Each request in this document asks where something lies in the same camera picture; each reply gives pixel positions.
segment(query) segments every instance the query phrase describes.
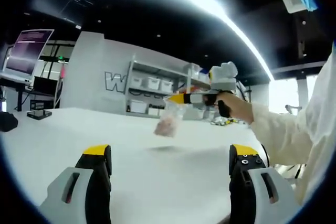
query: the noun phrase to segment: human hand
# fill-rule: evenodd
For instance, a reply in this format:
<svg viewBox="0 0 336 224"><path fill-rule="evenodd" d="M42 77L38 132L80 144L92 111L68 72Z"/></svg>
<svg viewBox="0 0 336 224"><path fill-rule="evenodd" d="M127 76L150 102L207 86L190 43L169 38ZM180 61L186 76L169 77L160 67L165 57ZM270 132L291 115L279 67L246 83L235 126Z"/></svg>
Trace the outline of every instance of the human hand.
<svg viewBox="0 0 336 224"><path fill-rule="evenodd" d="M253 123L252 105L245 102L234 94L223 92L217 95L216 102L223 101L230 109L230 116L245 121L248 124Z"/></svg>

